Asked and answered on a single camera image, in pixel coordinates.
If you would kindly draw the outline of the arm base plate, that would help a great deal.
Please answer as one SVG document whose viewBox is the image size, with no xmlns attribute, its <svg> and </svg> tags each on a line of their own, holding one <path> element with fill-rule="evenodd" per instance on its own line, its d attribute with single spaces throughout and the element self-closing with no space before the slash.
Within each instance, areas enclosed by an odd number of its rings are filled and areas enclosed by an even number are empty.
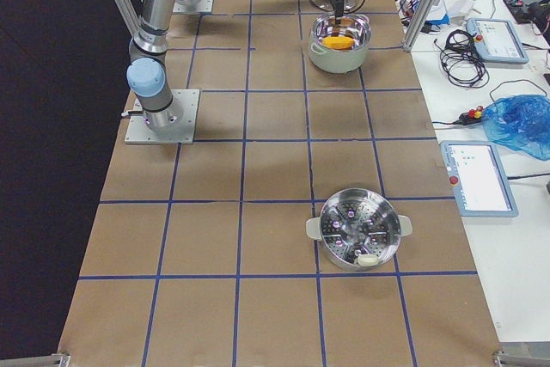
<svg viewBox="0 0 550 367">
<path fill-rule="evenodd" d="M 214 0 L 175 0 L 176 15 L 207 15 L 212 12 Z"/>
<path fill-rule="evenodd" d="M 132 110 L 121 114 L 129 119 L 126 144 L 192 144 L 199 108 L 198 89 L 173 89 L 171 105 L 161 112 L 148 112 L 138 99 Z"/>
</svg>

